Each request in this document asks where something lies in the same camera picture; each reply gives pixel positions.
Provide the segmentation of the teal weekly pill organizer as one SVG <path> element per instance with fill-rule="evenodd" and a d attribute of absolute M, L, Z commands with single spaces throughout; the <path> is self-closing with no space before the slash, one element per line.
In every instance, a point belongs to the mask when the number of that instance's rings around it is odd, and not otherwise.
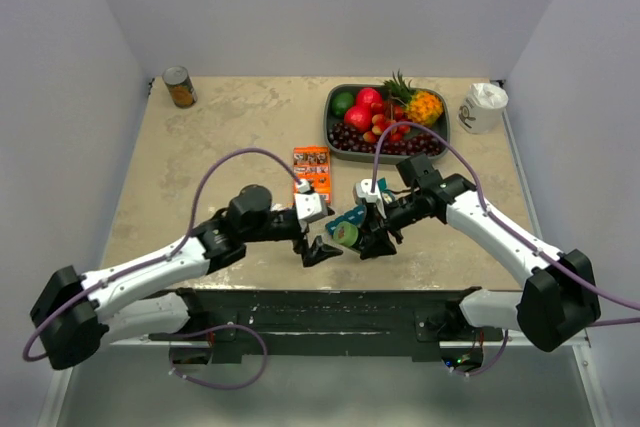
<path fill-rule="evenodd" d="M 382 195 L 387 191 L 387 183 L 385 178 L 382 178 L 381 180 L 378 180 L 377 182 L 378 187 L 380 188 Z M 356 226 L 360 226 L 363 219 L 364 219 L 364 205 L 357 205 L 352 208 L 351 210 L 346 211 L 345 213 L 338 215 L 336 218 L 334 218 L 333 220 L 329 221 L 328 223 L 325 224 L 325 230 L 326 232 L 332 236 L 333 230 L 335 229 L 336 225 L 338 223 L 340 223 L 341 221 L 349 221 L 350 223 L 356 225 Z"/>

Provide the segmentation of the green pill bottle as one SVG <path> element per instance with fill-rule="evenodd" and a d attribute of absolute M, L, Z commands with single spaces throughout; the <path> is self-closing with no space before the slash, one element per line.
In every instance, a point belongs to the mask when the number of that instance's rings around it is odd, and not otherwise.
<path fill-rule="evenodd" d="M 332 240 L 342 247 L 360 251 L 362 248 L 362 233 L 360 228 L 349 221 L 341 221 L 333 230 Z"/>

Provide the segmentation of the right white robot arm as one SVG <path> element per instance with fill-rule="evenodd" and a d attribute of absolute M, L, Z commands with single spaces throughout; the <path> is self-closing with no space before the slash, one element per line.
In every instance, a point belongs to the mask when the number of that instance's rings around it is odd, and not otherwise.
<path fill-rule="evenodd" d="M 479 186 L 459 174 L 442 177 L 424 154 L 396 169 L 409 192 L 390 203 L 373 180 L 354 185 L 354 199 L 365 208 L 358 229 L 361 259 L 396 254 L 404 228 L 436 218 L 482 247 L 521 288 L 466 294 L 445 316 L 452 337 L 466 340 L 485 327 L 515 330 L 551 352 L 599 320 L 600 302 L 590 289 L 593 268 L 584 253 L 543 242 L 489 204 Z"/>

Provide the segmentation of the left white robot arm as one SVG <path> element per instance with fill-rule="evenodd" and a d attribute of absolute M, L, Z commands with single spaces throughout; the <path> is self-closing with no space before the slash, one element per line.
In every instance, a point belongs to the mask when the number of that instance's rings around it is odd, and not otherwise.
<path fill-rule="evenodd" d="M 319 194 L 294 196 L 291 208 L 275 210 L 271 192 L 249 185 L 227 207 L 189 229 L 178 242 L 109 269 L 79 274 L 56 270 L 35 301 L 30 317 L 35 336 L 55 370 L 74 367 L 95 354 L 108 320 L 122 309 L 172 284 L 231 266 L 254 242 L 289 241 L 304 267 L 341 255 L 320 236 L 308 238 L 311 223 L 332 215 Z"/>

